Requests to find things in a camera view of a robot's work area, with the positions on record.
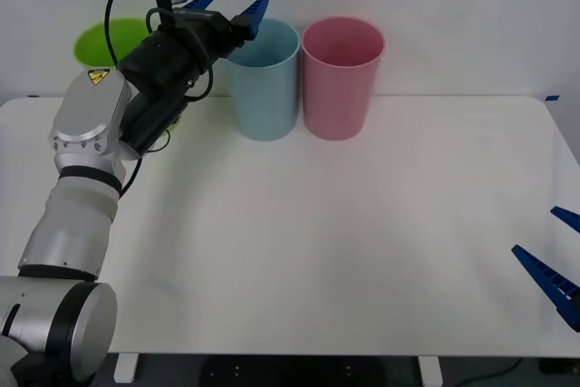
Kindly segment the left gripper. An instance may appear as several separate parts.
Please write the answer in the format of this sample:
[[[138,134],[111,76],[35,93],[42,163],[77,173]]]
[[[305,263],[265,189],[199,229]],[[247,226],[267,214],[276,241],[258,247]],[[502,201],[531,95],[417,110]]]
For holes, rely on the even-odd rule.
[[[205,11],[214,0],[191,0],[173,10],[203,43],[211,60],[228,58],[245,41],[254,41],[269,0],[256,0],[231,20],[216,11]]]

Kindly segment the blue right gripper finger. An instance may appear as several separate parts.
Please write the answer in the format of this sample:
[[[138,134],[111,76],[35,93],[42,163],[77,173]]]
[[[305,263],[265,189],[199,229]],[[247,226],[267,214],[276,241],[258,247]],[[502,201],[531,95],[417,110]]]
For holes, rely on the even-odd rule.
[[[547,296],[567,325],[578,332],[580,323],[579,286],[531,255],[520,245],[514,245],[511,252]]]
[[[572,211],[560,207],[553,207],[550,213],[566,223],[577,233],[580,233],[580,216]]]

